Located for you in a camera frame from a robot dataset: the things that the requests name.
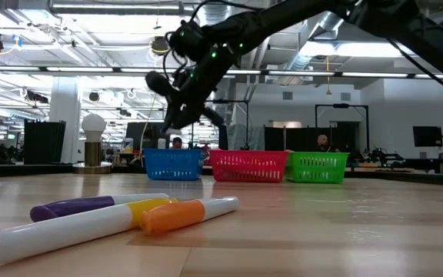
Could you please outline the light bulb lamp brass base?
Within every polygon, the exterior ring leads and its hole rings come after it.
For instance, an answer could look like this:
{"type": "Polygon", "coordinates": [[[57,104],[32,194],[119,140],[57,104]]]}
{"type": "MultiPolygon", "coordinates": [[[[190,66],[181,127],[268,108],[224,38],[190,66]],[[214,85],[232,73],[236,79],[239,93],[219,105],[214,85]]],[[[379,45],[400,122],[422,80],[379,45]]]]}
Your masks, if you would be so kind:
{"type": "Polygon", "coordinates": [[[73,165],[75,174],[108,174],[112,171],[112,163],[102,161],[102,134],[106,129],[106,122],[96,114],[89,114],[82,120],[85,132],[84,162],[73,165]]]}

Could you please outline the white marker orange cap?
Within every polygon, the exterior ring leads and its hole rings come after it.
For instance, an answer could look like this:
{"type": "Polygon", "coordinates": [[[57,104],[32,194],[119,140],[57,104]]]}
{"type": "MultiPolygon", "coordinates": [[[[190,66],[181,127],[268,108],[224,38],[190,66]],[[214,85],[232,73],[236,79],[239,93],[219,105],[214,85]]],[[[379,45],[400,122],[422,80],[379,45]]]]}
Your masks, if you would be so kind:
{"type": "Polygon", "coordinates": [[[235,196],[173,202],[144,212],[140,227],[145,235],[157,235],[195,225],[239,208],[235,196]]]}

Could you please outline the black computer monitor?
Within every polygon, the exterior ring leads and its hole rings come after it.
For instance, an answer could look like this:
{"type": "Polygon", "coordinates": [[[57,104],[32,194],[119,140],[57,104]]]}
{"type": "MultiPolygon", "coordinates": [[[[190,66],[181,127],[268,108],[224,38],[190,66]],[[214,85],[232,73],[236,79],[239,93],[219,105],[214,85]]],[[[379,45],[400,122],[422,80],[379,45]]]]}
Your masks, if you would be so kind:
{"type": "Polygon", "coordinates": [[[129,122],[125,137],[132,139],[134,150],[167,149],[170,135],[162,132],[163,125],[161,122],[129,122]]]}

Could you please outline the long ceiling light bar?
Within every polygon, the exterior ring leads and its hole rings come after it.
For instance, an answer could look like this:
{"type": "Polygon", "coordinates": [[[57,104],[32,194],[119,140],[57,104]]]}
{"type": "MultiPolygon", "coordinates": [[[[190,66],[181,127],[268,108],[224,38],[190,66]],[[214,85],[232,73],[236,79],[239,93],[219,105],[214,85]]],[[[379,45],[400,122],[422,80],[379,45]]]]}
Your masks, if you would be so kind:
{"type": "MultiPolygon", "coordinates": [[[[0,65],[0,72],[27,74],[76,74],[76,75],[144,75],[150,71],[160,71],[160,68],[117,68],[117,67],[36,67],[0,65]]],[[[229,69],[226,76],[262,75],[262,76],[291,76],[291,77],[335,77],[335,78],[408,78],[431,79],[426,74],[413,73],[380,73],[380,72],[326,72],[326,71],[284,71],[257,69],[229,69]]]]}

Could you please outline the red plastic basket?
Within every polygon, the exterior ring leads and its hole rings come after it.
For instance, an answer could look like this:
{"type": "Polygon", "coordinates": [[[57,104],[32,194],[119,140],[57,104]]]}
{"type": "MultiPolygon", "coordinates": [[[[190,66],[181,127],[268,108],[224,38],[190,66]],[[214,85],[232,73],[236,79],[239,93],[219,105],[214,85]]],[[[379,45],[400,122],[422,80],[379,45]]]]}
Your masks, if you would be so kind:
{"type": "Polygon", "coordinates": [[[281,182],[288,152],[211,150],[212,174],[218,182],[281,182]]]}

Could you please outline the black partition panel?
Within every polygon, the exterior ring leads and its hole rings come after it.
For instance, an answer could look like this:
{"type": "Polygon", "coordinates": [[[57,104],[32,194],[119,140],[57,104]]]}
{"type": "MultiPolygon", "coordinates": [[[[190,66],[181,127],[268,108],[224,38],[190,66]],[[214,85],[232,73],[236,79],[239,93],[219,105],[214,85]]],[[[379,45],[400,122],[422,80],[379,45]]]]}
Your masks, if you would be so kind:
{"type": "Polygon", "coordinates": [[[24,124],[24,164],[51,165],[61,162],[66,122],[24,124]]]}

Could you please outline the white marker yellow cap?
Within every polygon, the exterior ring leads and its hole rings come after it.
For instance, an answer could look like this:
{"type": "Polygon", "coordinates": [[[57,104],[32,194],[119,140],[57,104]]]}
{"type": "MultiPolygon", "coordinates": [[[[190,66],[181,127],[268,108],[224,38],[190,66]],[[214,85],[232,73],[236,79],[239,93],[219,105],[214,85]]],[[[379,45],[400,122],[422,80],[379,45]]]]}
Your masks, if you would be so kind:
{"type": "Polygon", "coordinates": [[[0,231],[0,264],[138,228],[143,213],[176,202],[146,199],[0,231]]]}

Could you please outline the black background robot arms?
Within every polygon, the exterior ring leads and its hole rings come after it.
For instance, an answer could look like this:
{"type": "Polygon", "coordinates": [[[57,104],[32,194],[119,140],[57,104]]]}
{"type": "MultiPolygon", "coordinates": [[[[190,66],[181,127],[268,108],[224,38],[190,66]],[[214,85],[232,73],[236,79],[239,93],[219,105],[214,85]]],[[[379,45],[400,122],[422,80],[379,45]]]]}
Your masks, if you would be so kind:
{"type": "Polygon", "coordinates": [[[394,168],[405,159],[398,153],[387,153],[382,148],[366,149],[353,160],[354,167],[361,168],[394,168]]]}

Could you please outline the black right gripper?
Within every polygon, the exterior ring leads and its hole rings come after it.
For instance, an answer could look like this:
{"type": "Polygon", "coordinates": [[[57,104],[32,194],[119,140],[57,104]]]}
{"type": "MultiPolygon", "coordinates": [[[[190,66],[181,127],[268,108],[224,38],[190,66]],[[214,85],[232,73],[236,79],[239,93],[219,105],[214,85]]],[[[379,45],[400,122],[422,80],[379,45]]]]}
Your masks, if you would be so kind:
{"type": "Polygon", "coordinates": [[[238,62],[240,51],[227,43],[176,42],[175,53],[195,63],[173,96],[174,112],[167,114],[163,133],[181,130],[197,122],[201,113],[216,127],[225,125],[224,119],[204,102],[225,73],[238,62]]]}

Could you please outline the green plastic basket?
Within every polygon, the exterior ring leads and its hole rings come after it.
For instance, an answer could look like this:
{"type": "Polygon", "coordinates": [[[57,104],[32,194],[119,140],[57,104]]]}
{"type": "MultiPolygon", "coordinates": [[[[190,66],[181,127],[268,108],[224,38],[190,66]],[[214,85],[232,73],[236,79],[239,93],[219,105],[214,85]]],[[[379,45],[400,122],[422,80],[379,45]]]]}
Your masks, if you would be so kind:
{"type": "Polygon", "coordinates": [[[289,152],[285,179],[297,183],[341,183],[346,152],[289,152]]]}

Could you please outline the blue plastic basket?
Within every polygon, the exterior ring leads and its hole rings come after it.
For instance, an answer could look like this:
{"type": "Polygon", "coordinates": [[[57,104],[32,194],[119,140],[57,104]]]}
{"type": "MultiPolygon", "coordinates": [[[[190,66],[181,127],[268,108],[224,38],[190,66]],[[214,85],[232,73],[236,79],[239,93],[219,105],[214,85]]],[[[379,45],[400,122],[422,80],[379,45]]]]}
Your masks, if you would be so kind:
{"type": "Polygon", "coordinates": [[[150,179],[194,181],[203,169],[199,149],[145,149],[145,168],[150,179]]]}

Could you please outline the black monitor on arm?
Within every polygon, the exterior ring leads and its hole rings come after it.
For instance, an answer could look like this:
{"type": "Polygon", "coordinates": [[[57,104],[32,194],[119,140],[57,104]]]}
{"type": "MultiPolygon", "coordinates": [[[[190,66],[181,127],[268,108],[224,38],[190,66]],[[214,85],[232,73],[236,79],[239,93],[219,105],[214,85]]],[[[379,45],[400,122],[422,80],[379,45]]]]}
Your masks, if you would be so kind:
{"type": "Polygon", "coordinates": [[[438,126],[413,126],[415,147],[442,147],[443,136],[438,126]]]}

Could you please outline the white marker purple cap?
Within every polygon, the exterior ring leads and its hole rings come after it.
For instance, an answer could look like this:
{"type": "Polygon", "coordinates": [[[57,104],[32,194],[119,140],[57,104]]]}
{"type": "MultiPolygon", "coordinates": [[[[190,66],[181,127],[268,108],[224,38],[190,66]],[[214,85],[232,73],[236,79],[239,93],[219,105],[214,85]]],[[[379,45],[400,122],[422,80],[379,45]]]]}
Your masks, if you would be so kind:
{"type": "Polygon", "coordinates": [[[67,215],[74,215],[96,209],[106,208],[112,205],[121,205],[129,202],[137,202],[146,199],[167,198],[165,193],[144,193],[127,195],[101,195],[78,199],[67,199],[45,205],[34,206],[29,213],[33,222],[55,219],[67,215]]]}

